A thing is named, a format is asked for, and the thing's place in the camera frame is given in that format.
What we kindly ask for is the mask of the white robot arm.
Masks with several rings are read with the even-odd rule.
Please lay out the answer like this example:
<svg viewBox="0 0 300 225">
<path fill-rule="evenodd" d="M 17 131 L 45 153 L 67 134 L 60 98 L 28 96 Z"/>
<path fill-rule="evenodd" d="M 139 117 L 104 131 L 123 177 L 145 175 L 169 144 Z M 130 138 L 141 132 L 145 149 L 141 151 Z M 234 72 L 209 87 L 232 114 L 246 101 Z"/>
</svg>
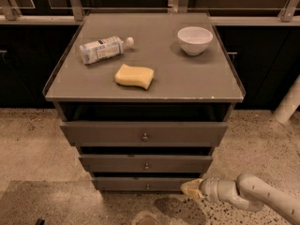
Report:
<svg viewBox="0 0 300 225">
<path fill-rule="evenodd" d="M 251 173 L 242 173 L 235 180 L 191 180 L 181 186 L 181 191 L 195 200 L 229 203 L 251 212 L 261 211 L 267 205 L 292 225 L 300 225 L 300 202 Z"/>
</svg>

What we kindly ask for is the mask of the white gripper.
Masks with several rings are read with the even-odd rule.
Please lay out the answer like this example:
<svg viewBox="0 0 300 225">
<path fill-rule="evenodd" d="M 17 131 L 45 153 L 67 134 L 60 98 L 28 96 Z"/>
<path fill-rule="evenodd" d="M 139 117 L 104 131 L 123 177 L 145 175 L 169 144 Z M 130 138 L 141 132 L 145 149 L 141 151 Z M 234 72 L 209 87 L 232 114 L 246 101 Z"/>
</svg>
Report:
<svg viewBox="0 0 300 225">
<path fill-rule="evenodd" d="M 203 200 L 205 198 L 211 203 L 238 204 L 240 202 L 240 196 L 234 180 L 219 178 L 202 180 L 198 178 L 183 183 L 180 189 L 185 195 L 195 200 Z"/>
</svg>

